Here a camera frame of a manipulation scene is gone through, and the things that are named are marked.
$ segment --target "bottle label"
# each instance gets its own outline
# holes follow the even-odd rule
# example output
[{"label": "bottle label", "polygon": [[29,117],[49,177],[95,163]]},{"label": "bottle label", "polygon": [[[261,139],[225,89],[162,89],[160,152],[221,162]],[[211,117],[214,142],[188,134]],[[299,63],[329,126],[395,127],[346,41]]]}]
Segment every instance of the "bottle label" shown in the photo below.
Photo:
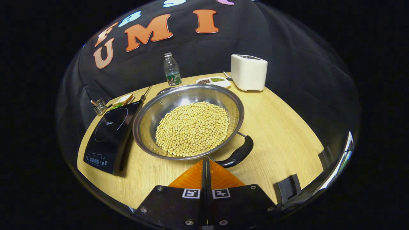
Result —
[{"label": "bottle label", "polygon": [[177,86],[182,83],[182,80],[180,79],[180,73],[169,75],[166,77],[166,79],[168,80],[169,86]]}]

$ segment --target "plastic water bottle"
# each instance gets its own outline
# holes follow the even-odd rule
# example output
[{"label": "plastic water bottle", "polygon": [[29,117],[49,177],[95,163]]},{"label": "plastic water bottle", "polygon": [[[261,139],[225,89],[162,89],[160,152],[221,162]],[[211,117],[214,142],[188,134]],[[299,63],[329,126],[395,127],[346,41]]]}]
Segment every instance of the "plastic water bottle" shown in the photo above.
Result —
[{"label": "plastic water bottle", "polygon": [[177,86],[182,83],[180,78],[179,66],[176,60],[172,57],[172,53],[165,53],[165,62],[163,64],[166,79],[169,86]]}]

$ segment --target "sandwich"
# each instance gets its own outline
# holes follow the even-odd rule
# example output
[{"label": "sandwich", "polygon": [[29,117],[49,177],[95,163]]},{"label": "sandwich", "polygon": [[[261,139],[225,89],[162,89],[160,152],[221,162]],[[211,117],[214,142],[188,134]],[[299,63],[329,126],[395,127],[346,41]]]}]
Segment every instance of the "sandwich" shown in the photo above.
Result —
[{"label": "sandwich", "polygon": [[132,101],[132,99],[134,99],[134,98],[135,97],[133,96],[133,94],[125,95],[125,96],[119,98],[118,101],[113,103],[112,107],[113,108],[118,108],[120,106],[126,105],[126,104],[130,103]]}]

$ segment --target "dark seeds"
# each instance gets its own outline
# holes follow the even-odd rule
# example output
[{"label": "dark seeds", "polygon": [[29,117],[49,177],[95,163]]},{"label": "dark seeds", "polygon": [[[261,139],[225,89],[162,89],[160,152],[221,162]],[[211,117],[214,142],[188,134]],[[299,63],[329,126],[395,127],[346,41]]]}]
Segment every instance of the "dark seeds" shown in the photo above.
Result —
[{"label": "dark seeds", "polygon": [[201,80],[201,81],[198,82],[198,84],[207,84],[207,83],[210,83],[210,81],[208,79]]}]

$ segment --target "foam letter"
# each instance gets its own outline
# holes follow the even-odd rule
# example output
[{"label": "foam letter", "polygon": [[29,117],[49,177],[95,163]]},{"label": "foam letter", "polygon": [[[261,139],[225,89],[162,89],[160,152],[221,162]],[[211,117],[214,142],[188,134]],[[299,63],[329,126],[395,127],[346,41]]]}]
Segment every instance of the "foam letter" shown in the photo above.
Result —
[{"label": "foam letter", "polygon": [[229,2],[228,0],[217,0],[217,1],[225,5],[231,5],[231,6],[234,5],[234,2]]},{"label": "foam letter", "polygon": [[163,5],[163,7],[165,7],[165,8],[173,7],[173,6],[183,4],[185,2],[186,2],[186,0],[166,0],[166,1],[163,2],[163,4],[165,4],[165,5]]},{"label": "foam letter", "polygon": [[170,16],[170,14],[164,14],[152,19],[147,28],[139,24],[127,28],[124,31],[128,34],[128,47],[126,48],[126,51],[129,52],[139,47],[139,43],[136,42],[135,38],[143,44],[148,43],[152,32],[153,36],[151,41],[159,41],[173,36],[173,33],[168,30],[168,18]]},{"label": "foam letter", "polygon": [[200,34],[217,33],[219,29],[214,26],[213,15],[216,11],[211,9],[198,9],[193,11],[198,16],[199,27],[196,32]]},{"label": "foam letter", "polygon": [[114,56],[114,53],[112,50],[113,41],[114,41],[114,38],[111,38],[105,43],[106,52],[107,52],[107,57],[105,60],[102,60],[101,58],[102,47],[100,47],[99,49],[95,51],[94,53],[95,64],[99,69],[106,67],[112,61],[112,57]]},{"label": "foam letter", "polygon": [[122,22],[119,24],[118,27],[121,27],[123,25],[126,25],[128,22],[132,22],[133,20],[139,18],[141,16],[141,11],[138,11],[136,13],[133,13],[126,17],[125,19],[122,20]]},{"label": "foam letter", "polygon": [[109,34],[109,32],[111,32],[112,27],[114,27],[116,24],[118,24],[118,23],[115,23],[115,24],[111,25],[110,27],[108,27],[108,29],[102,31],[102,33],[100,33],[98,35],[98,40],[97,40],[97,43],[95,44],[95,47],[97,47],[97,45],[99,43],[101,43],[106,38],[106,35]]}]

